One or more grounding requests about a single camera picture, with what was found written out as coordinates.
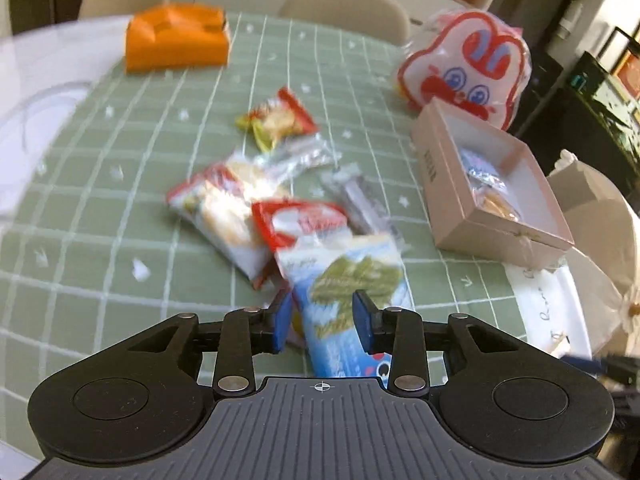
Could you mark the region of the blue seaweed snack packet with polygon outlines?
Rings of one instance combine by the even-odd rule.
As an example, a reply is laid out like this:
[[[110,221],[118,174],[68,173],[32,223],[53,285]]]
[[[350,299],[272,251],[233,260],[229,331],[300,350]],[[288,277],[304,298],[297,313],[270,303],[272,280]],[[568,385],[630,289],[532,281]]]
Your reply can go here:
[[[360,344],[352,294],[366,292],[374,304],[413,308],[405,266],[388,234],[329,238],[276,252],[292,287],[314,374],[318,377],[377,377],[386,382],[392,358],[371,356]]]

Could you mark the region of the red white snack packet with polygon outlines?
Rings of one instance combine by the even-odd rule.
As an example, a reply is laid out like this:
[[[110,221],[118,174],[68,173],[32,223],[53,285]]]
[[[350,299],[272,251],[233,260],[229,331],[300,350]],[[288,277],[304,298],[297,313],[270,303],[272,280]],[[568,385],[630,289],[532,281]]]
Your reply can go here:
[[[313,200],[272,198],[252,203],[256,229],[272,252],[303,242],[352,236],[340,206]]]

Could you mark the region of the clear silver wafer packet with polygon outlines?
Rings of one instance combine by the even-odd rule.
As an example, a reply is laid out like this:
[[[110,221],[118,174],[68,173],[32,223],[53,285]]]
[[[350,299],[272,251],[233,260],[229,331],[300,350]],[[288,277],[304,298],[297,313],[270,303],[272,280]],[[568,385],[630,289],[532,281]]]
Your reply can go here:
[[[320,174],[321,184],[346,212],[350,224],[360,234],[388,234],[402,247],[404,238],[390,215],[376,198],[356,162]]]

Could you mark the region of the rice cracker packet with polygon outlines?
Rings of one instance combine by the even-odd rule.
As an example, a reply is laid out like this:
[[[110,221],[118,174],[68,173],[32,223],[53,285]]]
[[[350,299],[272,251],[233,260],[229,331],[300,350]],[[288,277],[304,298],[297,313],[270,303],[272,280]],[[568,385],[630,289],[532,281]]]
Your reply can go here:
[[[272,252],[255,226],[252,205],[289,195],[256,160],[234,152],[171,188],[166,203],[260,289]]]

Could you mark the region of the red cartoon snack packet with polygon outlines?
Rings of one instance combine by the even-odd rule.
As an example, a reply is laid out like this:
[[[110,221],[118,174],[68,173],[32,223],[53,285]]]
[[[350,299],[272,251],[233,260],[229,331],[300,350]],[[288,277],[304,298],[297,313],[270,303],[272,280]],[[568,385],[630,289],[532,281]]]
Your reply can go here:
[[[314,118],[288,87],[236,118],[235,125],[253,137],[262,153],[272,152],[289,136],[309,136],[319,131]]]

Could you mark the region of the pink cardboard box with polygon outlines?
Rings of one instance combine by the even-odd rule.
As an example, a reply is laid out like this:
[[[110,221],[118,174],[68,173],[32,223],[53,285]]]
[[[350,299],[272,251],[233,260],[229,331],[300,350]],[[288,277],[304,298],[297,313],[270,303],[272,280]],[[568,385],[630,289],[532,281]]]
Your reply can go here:
[[[411,140],[438,248],[540,270],[574,246],[522,141],[440,99],[423,107]]]

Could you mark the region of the small cookie packet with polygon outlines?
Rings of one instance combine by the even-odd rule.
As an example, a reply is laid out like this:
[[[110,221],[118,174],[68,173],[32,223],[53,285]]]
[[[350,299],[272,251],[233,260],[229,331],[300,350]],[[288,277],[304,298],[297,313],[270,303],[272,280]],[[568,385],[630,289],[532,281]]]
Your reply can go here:
[[[467,148],[459,148],[458,153],[477,207],[519,222],[518,201],[497,167],[485,156]]]

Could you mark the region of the green grid tablecloth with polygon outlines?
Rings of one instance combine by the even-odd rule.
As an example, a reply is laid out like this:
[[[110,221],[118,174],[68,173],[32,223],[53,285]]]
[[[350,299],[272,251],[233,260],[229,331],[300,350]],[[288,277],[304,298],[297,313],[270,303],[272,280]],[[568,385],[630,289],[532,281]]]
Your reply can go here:
[[[240,14],[225,70],[128,76],[124,18],[1,44],[1,437],[38,457],[27,401],[44,378],[182,311],[218,320],[266,304],[241,271],[166,206],[166,192],[233,151],[257,154],[242,113],[291,88],[338,162],[356,162],[408,247],[424,318],[466,311],[525,335],[498,263],[433,244],[384,42]]]

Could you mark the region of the beige chair with flower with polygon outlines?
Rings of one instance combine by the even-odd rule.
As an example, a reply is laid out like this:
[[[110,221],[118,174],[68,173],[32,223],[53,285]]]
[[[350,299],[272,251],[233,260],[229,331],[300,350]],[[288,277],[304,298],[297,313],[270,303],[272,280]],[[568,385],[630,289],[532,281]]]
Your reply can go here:
[[[566,261],[593,353],[638,356],[638,214],[608,177],[567,150],[548,182],[574,240]]]

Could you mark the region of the rabbit face snack bag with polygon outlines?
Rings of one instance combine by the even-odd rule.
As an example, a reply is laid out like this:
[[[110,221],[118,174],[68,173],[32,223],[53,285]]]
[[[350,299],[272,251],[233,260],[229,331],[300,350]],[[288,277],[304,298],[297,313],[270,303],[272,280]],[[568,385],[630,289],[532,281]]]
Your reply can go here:
[[[401,47],[394,85],[420,110],[440,99],[510,127],[532,74],[523,31],[478,9],[440,11]]]

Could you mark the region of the fish tank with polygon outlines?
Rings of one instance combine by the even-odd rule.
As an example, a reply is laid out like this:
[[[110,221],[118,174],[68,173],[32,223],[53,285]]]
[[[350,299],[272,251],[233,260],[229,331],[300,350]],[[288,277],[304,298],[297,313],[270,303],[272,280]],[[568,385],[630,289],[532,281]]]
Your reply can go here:
[[[616,27],[596,54],[584,52],[565,79],[559,146],[608,176],[631,197],[639,193],[639,101],[602,64],[617,37],[632,62],[639,44]]]

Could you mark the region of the orange tissue box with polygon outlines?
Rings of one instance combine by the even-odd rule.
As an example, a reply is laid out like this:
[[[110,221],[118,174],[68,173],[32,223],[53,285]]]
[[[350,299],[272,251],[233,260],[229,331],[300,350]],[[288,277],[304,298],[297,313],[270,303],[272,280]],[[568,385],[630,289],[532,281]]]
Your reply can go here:
[[[126,29],[128,74],[227,66],[231,35],[220,6],[166,3],[134,14]]]

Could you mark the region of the beige chair middle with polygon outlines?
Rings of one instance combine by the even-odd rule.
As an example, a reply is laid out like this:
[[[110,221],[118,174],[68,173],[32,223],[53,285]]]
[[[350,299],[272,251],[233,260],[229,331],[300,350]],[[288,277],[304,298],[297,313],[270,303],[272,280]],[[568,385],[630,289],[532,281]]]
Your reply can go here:
[[[278,17],[358,32],[395,46],[411,32],[409,14],[397,0],[285,0]]]

